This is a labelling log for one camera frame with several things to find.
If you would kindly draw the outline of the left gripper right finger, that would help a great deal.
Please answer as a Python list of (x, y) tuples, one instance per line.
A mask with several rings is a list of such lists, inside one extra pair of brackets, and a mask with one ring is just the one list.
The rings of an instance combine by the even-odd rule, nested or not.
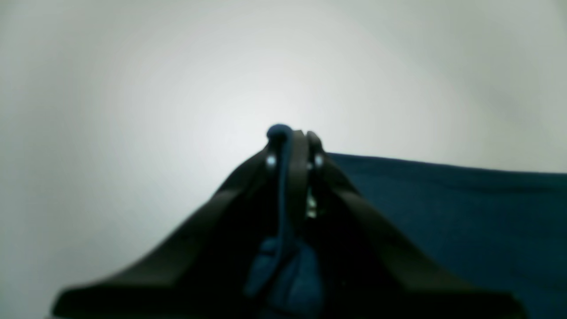
[(310, 240), (325, 319), (525, 319), (510, 293), (438, 265), (362, 197), (314, 132), (288, 135), (288, 220)]

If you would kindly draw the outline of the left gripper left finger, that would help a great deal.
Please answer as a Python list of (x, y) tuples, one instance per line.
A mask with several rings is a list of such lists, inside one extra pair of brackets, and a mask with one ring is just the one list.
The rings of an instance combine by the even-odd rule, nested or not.
[(58, 319), (253, 319), (244, 292), (261, 243), (278, 233), (279, 143), (241, 164), (148, 255), (105, 279), (64, 289)]

